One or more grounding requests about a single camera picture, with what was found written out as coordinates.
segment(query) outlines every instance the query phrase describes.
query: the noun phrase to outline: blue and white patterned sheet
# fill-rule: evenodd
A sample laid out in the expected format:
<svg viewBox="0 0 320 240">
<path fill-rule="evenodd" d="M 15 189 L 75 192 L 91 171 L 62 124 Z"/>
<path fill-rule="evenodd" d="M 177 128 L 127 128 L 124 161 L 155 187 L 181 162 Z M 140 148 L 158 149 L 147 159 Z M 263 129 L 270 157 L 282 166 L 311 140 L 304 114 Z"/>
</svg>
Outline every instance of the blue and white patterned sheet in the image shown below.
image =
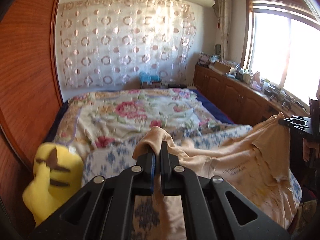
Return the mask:
<svg viewBox="0 0 320 240">
<path fill-rule="evenodd" d="M 181 144 L 183 138 L 193 140 L 195 148 L 212 149 L 218 147 L 228 138 L 238 138 L 252 130 L 250 125 L 230 125 L 207 123 L 197 129 L 186 128 L 172 131 L 170 135 L 176 145 Z M 89 154 L 84 165 L 84 176 L 82 184 L 85 185 L 97 175 L 110 178 L 119 175 L 124 169 L 135 165 L 132 158 L 137 143 L 143 135 L 133 136 L 121 143 L 111 143 L 108 148 L 99 148 Z M 294 196 L 299 201 L 302 192 L 297 180 L 291 174 L 291 184 Z M 159 213 L 153 205 L 152 197 L 139 197 L 135 201 L 132 219 L 132 240 L 157 240 L 161 235 Z"/>
</svg>

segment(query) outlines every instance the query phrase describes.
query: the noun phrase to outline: window pane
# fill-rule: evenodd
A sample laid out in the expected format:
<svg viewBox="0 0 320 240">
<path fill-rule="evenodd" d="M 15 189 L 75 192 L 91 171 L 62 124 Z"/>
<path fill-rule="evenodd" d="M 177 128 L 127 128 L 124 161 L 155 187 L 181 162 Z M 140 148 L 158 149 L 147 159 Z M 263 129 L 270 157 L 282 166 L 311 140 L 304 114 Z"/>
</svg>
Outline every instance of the window pane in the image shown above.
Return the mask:
<svg viewBox="0 0 320 240">
<path fill-rule="evenodd" d="M 283 16 L 255 13 L 257 25 L 251 71 L 280 84 L 289 44 L 289 23 Z"/>
<path fill-rule="evenodd" d="M 291 39 L 284 89 L 308 105 L 308 96 L 315 97 L 320 78 L 320 31 L 292 20 Z"/>
</svg>

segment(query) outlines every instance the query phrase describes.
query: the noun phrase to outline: window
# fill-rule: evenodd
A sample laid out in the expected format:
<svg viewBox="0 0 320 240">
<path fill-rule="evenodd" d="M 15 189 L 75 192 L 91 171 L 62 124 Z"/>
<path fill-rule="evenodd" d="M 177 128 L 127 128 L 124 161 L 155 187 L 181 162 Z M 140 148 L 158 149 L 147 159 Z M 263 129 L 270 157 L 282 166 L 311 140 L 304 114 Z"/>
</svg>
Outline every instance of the window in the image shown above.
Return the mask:
<svg viewBox="0 0 320 240">
<path fill-rule="evenodd" d="M 320 25 L 298 0 L 249 0 L 243 66 L 300 99 L 320 78 Z"/>
</svg>

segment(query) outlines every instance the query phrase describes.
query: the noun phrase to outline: white tag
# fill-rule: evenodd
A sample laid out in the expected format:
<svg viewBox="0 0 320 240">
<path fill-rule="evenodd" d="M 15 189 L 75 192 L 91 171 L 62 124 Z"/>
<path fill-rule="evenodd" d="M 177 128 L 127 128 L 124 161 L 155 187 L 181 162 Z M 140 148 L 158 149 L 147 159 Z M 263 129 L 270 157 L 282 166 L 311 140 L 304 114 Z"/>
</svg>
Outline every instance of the white tag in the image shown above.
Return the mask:
<svg viewBox="0 0 320 240">
<path fill-rule="evenodd" d="M 76 154 L 76 148 L 74 148 L 73 146 L 69 146 L 69 152 L 72 154 Z"/>
</svg>

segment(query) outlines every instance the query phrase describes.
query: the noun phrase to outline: bed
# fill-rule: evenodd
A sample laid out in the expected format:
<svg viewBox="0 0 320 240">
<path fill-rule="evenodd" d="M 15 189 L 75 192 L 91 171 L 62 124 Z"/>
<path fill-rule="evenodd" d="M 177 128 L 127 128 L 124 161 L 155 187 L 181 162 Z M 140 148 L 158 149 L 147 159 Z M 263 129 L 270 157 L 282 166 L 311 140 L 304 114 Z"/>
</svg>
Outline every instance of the bed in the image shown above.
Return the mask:
<svg viewBox="0 0 320 240">
<path fill-rule="evenodd" d="M 85 185 L 97 175 L 109 178 L 135 165 L 133 150 L 153 126 L 166 130 L 177 145 L 190 138 L 200 149 L 219 146 L 252 129 L 233 124 L 196 90 L 124 90 L 74 97 L 59 111 L 46 141 L 75 148 L 84 161 Z M 291 183 L 295 197 L 301 199 L 294 176 Z M 153 239 L 159 230 L 152 198 L 140 196 L 135 201 L 132 239 Z"/>
</svg>

